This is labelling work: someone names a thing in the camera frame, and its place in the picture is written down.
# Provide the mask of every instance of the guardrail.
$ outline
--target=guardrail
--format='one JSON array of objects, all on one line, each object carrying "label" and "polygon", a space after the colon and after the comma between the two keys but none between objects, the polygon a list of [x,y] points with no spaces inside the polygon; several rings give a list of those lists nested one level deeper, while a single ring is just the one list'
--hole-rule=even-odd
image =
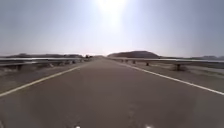
[{"label": "guardrail", "polygon": [[208,68],[224,69],[224,61],[213,61],[213,60],[188,60],[188,59],[144,59],[144,58],[122,58],[122,57],[109,57],[111,60],[117,60],[121,62],[132,61],[133,64],[136,62],[145,62],[146,66],[149,66],[149,63],[164,63],[164,64],[173,64],[177,71],[182,70],[184,65],[190,66],[201,66]]},{"label": "guardrail", "polygon": [[74,64],[87,60],[86,58],[0,58],[0,67],[15,67],[19,70],[25,65]]}]

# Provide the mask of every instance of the road marking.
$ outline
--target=road marking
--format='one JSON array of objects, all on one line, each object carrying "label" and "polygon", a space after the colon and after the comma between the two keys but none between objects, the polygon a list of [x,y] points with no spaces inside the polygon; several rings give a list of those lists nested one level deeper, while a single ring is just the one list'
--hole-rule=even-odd
[{"label": "road marking", "polygon": [[210,89],[210,88],[206,88],[206,87],[203,87],[203,86],[200,86],[200,85],[197,85],[197,84],[193,84],[193,83],[190,83],[190,82],[187,82],[187,81],[183,81],[183,80],[176,79],[176,78],[173,78],[173,77],[165,76],[165,75],[162,75],[162,74],[159,74],[159,73],[151,72],[151,71],[141,69],[141,68],[137,68],[137,67],[134,67],[134,66],[130,66],[130,65],[127,65],[127,64],[122,64],[122,63],[117,63],[117,64],[129,67],[129,68],[133,68],[133,69],[136,69],[136,70],[139,70],[139,71],[142,71],[142,72],[150,73],[150,74],[162,77],[162,78],[166,78],[166,79],[169,79],[169,80],[180,82],[180,83],[183,83],[183,84],[186,84],[186,85],[189,85],[189,86],[193,86],[193,87],[196,87],[196,88],[200,88],[200,89],[203,89],[203,90],[206,90],[206,91],[213,92],[213,93],[224,96],[223,92],[216,91],[216,90],[213,90],[213,89]]},{"label": "road marking", "polygon": [[6,91],[6,92],[3,92],[3,93],[0,94],[0,98],[2,98],[2,97],[4,97],[4,96],[7,96],[7,95],[9,95],[9,94],[12,94],[12,93],[14,93],[14,92],[20,91],[20,90],[22,90],[22,89],[25,89],[25,88],[27,88],[27,87],[30,87],[30,86],[32,86],[32,85],[34,85],[34,84],[43,82],[43,81],[45,81],[45,80],[48,80],[48,79],[51,79],[51,78],[54,78],[54,77],[63,75],[63,74],[65,74],[65,73],[74,71],[74,70],[76,70],[76,69],[80,69],[80,68],[82,68],[82,67],[85,67],[86,65],[87,65],[87,64],[85,64],[85,65],[81,65],[81,66],[78,66],[78,67],[74,67],[74,68],[72,68],[72,69],[69,69],[69,70],[66,70],[66,71],[62,71],[62,72],[59,72],[59,73],[56,73],[56,74],[53,74],[53,75],[50,75],[50,76],[41,78],[41,79],[36,80],[36,81],[33,81],[33,82],[31,82],[31,83],[22,85],[22,86],[20,86],[20,87],[11,89],[11,90]]}]

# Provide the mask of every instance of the sky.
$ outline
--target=sky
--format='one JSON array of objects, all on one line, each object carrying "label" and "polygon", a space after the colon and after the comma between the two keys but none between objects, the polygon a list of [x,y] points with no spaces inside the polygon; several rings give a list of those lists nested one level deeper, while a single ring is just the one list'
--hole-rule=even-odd
[{"label": "sky", "polygon": [[134,50],[224,55],[224,1],[0,1],[0,55]]}]

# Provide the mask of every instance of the asphalt road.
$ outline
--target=asphalt road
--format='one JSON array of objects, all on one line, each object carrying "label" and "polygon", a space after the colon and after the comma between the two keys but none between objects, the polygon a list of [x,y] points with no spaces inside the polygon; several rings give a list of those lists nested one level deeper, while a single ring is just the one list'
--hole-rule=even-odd
[{"label": "asphalt road", "polygon": [[223,128],[223,109],[223,95],[109,60],[0,97],[4,128]]}]

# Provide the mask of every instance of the hill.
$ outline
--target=hill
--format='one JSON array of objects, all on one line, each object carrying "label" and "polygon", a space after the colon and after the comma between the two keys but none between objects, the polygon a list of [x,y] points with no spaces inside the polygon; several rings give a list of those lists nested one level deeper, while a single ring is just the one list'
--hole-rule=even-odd
[{"label": "hill", "polygon": [[131,51],[112,53],[108,57],[127,57],[127,58],[160,58],[158,55],[148,51]]},{"label": "hill", "polygon": [[78,54],[26,54],[21,53],[18,55],[4,56],[4,58],[82,58]]}]

